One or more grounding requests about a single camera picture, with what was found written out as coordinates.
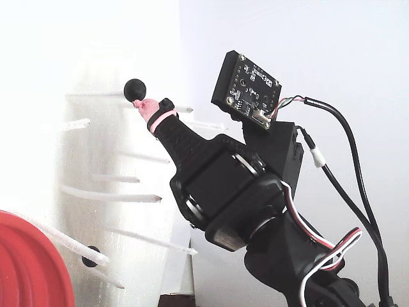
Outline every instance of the red container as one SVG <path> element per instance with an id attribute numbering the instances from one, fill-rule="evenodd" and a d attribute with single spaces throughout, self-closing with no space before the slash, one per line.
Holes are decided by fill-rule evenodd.
<path id="1" fill-rule="evenodd" d="M 0 211 L 0 306 L 74 307 L 70 275 L 35 226 Z"/>

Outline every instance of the red wire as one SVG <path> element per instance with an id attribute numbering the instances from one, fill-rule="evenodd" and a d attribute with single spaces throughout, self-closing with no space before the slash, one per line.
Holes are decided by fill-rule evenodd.
<path id="1" fill-rule="evenodd" d="M 287 196 L 287 209 L 290 210 L 290 211 L 291 211 L 291 215 L 292 215 L 293 217 L 295 217 L 295 211 L 294 211 L 293 207 L 288 205 L 288 204 L 290 204 L 290 198 L 289 198 L 289 191 L 288 191 L 288 189 L 286 189 L 286 196 Z M 315 236 L 315 234 L 311 233 L 307 228 L 304 227 L 304 225 L 303 225 L 298 219 L 294 218 L 294 220 L 295 220 L 295 222 L 297 223 L 297 225 L 298 225 L 299 227 L 301 227 L 301 229 L 303 229 L 303 231 L 304 231 L 306 234 L 308 234 L 308 236 L 309 236 L 312 240 L 314 240 L 314 241 L 320 243 L 322 246 L 325 246 L 326 248 L 330 248 L 330 249 L 333 248 L 331 245 L 327 244 L 326 242 L 322 241 L 320 238 L 318 238 L 317 236 Z"/>
<path id="2" fill-rule="evenodd" d="M 315 241 L 315 242 L 321 244 L 322 246 L 324 246 L 324 247 L 326 247 L 326 248 L 331 249 L 332 251 L 336 251 L 336 250 L 338 250 L 338 248 L 336 248 L 336 247 L 338 247 L 339 245 L 342 246 L 342 244 L 343 244 L 345 241 L 347 241 L 348 239 L 350 239 L 351 236 L 355 235 L 357 232 L 360 231 L 359 228 L 357 228 L 357 227 L 354 228 L 354 229 L 351 230 L 349 233 L 347 233 L 347 235 L 346 235 L 335 247 L 332 247 L 331 245 L 327 244 L 326 242 L 324 242 L 324 241 L 322 241 L 320 238 L 318 238 L 315 234 L 311 233 L 311 232 L 300 222 L 300 220 L 298 220 L 297 218 L 295 218 L 296 215 L 295 215 L 294 208 L 289 205 L 289 204 L 291 203 L 291 200 L 290 200 L 290 198 L 289 198 L 289 197 L 290 197 L 290 196 L 289 196 L 289 189 L 288 189 L 287 187 L 284 187 L 284 188 L 286 189 L 286 197 L 287 197 L 286 207 L 287 207 L 287 209 L 291 212 L 291 216 L 293 217 L 293 220 L 295 220 L 296 224 L 297 224 L 299 227 L 301 227 L 301 229 L 303 229 L 303 231 L 304 231 L 306 234 L 308 234 L 308 236 L 309 236 L 313 241 Z M 328 267 L 328 268 L 324 269 L 324 271 L 334 270 L 334 269 L 336 269 L 340 264 L 341 264 L 341 262 L 338 262 L 338 263 L 335 264 L 334 266 Z"/>

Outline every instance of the white wire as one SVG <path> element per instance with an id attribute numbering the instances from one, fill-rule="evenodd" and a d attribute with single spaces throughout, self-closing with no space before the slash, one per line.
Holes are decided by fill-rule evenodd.
<path id="1" fill-rule="evenodd" d="M 337 252 L 341 252 L 341 254 L 345 254 L 352 246 L 354 246 L 358 240 L 360 239 L 362 235 L 362 231 L 357 232 L 354 234 L 351 238 L 349 238 L 347 241 L 343 243 L 343 245 L 338 249 Z M 302 307 L 307 307 L 307 303 L 305 302 L 305 285 L 307 284 L 308 279 L 314 275 L 324 264 L 326 264 L 328 261 L 333 259 L 335 255 L 330 252 L 327 256 L 322 258 L 322 260 L 316 264 L 302 279 L 301 285 L 300 285 L 300 292 L 299 292 L 299 299 Z"/>
<path id="2" fill-rule="evenodd" d="M 289 184 L 287 184 L 287 183 L 284 182 L 284 181 L 281 181 L 281 183 L 283 184 L 283 186 L 284 186 L 284 187 L 286 188 L 286 190 L 287 190 L 286 192 L 287 192 L 288 199 L 289 199 L 289 205 L 291 206 L 291 208 L 294 210 L 294 213 L 295 213 L 294 218 L 297 219 L 297 221 L 299 221 L 299 222 L 305 227 L 305 229 L 306 229 L 308 232 L 310 232 L 311 234 L 313 234 L 315 237 L 319 238 L 320 240 L 322 240 L 322 241 L 325 242 L 326 244 L 330 245 L 331 248 L 334 248 L 334 247 L 335 247 L 335 244 L 334 244 L 334 243 L 331 243 L 331 242 L 328 241 L 327 239 L 325 239 L 325 238 L 323 238 L 322 236 L 318 235 L 318 234 L 317 234 L 316 232 L 314 232 L 311 228 L 309 228 L 308 225 L 302 220 L 302 218 L 301 218 L 300 215 L 298 214 L 297 209 L 295 208 L 294 201 L 293 201 L 293 197 L 291 196 L 291 186 L 289 186 Z M 335 267 L 339 264 L 339 262 L 342 261 L 342 259 L 344 258 L 344 255 L 345 255 L 345 253 L 339 254 L 339 258 L 338 258 L 335 262 L 323 266 L 323 267 L 321 268 L 321 270 L 327 270 L 327 269 L 335 268 Z"/>
<path id="3" fill-rule="evenodd" d="M 308 227 L 308 225 L 302 220 L 302 218 L 300 217 L 300 215 L 298 214 L 297 209 L 295 208 L 294 205 L 294 201 L 293 201 L 293 197 L 291 196 L 291 187 L 289 186 L 289 184 L 287 184 L 284 181 L 281 181 L 281 184 L 286 188 L 286 192 L 288 195 L 288 199 L 289 199 L 289 205 L 291 206 L 291 208 L 294 210 L 294 218 L 300 223 L 302 224 L 302 226 L 309 232 L 311 233 L 313 236 L 319 238 L 319 240 L 322 240 L 323 242 L 325 242 L 326 244 L 328 244 L 329 246 L 331 246 L 331 248 L 335 247 L 335 244 L 328 241 L 327 239 L 324 239 L 322 236 L 318 235 L 316 232 L 314 232 L 311 228 Z"/>

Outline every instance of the robotic arm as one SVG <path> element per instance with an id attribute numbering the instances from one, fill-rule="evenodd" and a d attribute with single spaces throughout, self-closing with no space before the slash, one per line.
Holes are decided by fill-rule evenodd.
<path id="1" fill-rule="evenodd" d="M 228 251 L 247 246 L 247 270 L 283 293 L 290 307 L 365 307 L 356 283 L 337 275 L 362 232 L 356 228 L 331 245 L 293 205 L 304 151 L 299 127 L 275 120 L 280 90 L 245 56 L 226 54 L 212 103 L 243 123 L 245 144 L 224 134 L 203 139 L 178 119 L 169 99 L 144 99 L 137 79 L 124 94 L 176 165 L 170 186 L 180 212 L 209 242 Z"/>

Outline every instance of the mounting hole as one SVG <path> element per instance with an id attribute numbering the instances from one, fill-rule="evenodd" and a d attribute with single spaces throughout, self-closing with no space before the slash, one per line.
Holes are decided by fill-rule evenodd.
<path id="1" fill-rule="evenodd" d="M 94 251 L 98 251 L 100 253 L 100 250 L 96 248 L 95 246 L 88 246 L 90 249 L 93 249 Z M 82 262 L 86 267 L 96 267 L 98 264 L 96 264 L 94 261 L 87 259 L 85 257 L 82 257 Z"/>

